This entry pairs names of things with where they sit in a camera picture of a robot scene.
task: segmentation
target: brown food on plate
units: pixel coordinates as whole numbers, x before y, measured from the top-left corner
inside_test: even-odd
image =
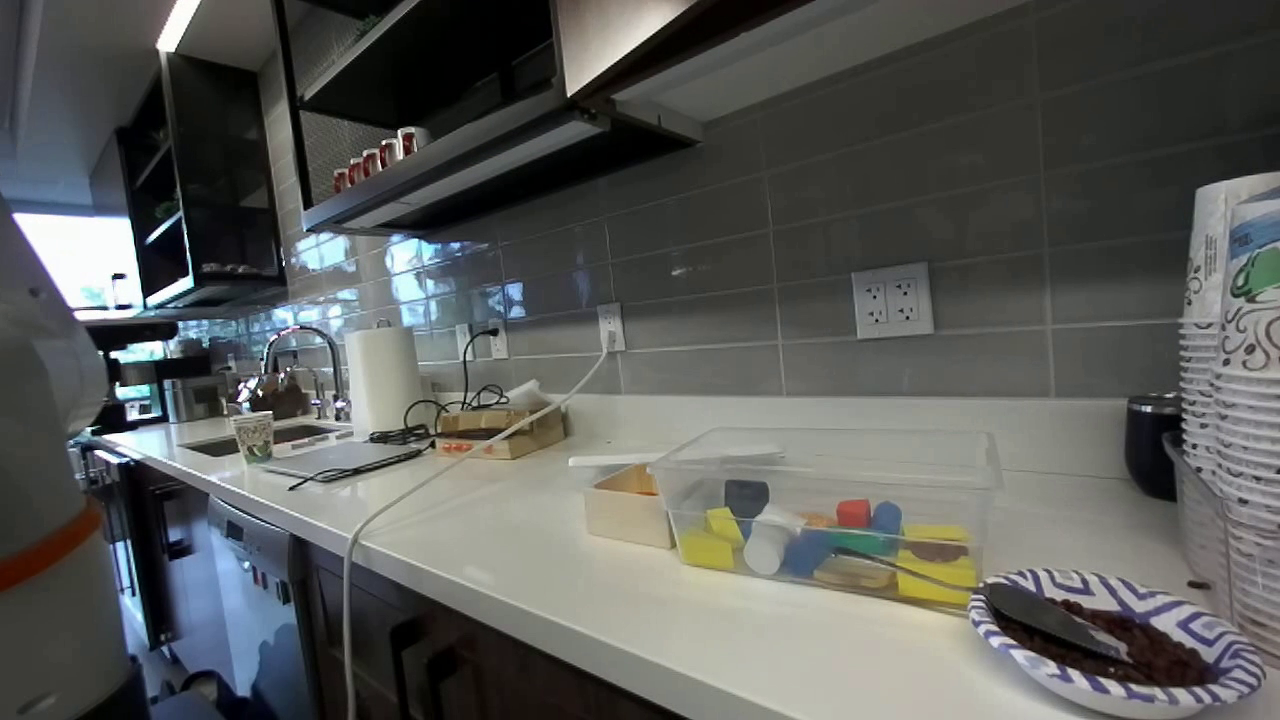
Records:
[[[1150,626],[1141,626],[1125,612],[1092,612],[1078,605],[1059,602],[1071,618],[1087,620],[1092,628],[1114,638],[1127,646],[1127,666],[1078,654],[1056,638],[1042,638],[1035,628],[1022,628],[1015,620],[996,618],[998,632],[1012,638],[1015,646],[1059,660],[1069,667],[1078,667],[1087,676],[1113,676],[1127,684],[1160,684],[1160,690],[1188,690],[1188,684],[1211,684],[1211,667],[1199,660],[1199,654],[1184,647],[1181,639],[1162,638]]]

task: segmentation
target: power cord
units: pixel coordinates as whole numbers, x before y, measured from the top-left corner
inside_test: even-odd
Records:
[[[488,453],[491,446],[522,433],[527,424],[553,416],[553,411],[565,411],[567,401],[575,401],[575,394],[584,394],[595,373],[605,369],[605,360],[612,358],[612,350],[605,350],[595,358],[595,365],[553,405],[542,405],[538,411],[516,422],[510,427],[495,433],[491,442],[477,446],[473,453],[463,456],[451,456],[447,464],[441,464],[432,477],[422,477],[418,483],[405,488],[401,498],[393,498],[382,510],[367,513],[357,532],[346,537],[346,548],[344,548],[344,692],[346,692],[346,720],[357,720],[357,666],[351,666],[351,563],[357,563],[357,548],[361,548],[361,537],[380,520],[386,515],[396,505],[405,505],[406,498],[414,498],[418,488],[437,483],[441,477],[447,477],[451,469],[460,469],[463,461]]]
[[[477,408],[477,405],[473,405],[473,353],[477,353],[477,341],[480,341],[480,338],[499,338],[499,330],[480,330],[480,331],[473,331],[467,343],[463,343],[463,408]]]
[[[477,394],[473,394],[473,408],[499,408],[499,405],[507,405],[507,394],[499,387],[499,383],[480,383]]]

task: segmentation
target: lower cabinet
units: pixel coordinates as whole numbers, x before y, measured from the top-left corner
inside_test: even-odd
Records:
[[[305,609],[322,718],[344,720],[339,561],[318,548],[308,548]],[[673,718],[363,568],[351,574],[351,666],[367,720]]]

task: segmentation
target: ceiling light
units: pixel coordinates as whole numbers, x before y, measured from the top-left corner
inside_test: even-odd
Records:
[[[154,37],[154,52],[175,52],[175,44],[185,40],[193,15],[194,15],[200,0],[175,0],[159,37]]]

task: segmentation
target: electrical outlet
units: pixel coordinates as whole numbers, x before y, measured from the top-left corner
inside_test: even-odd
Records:
[[[850,274],[850,325],[871,338],[933,338],[926,266]]]
[[[601,353],[624,353],[628,338],[624,338],[624,307],[618,306],[595,306],[601,317]]]
[[[491,330],[495,330],[495,338],[488,338],[488,358],[507,360],[510,358],[507,330],[499,330],[499,325],[491,325]]]

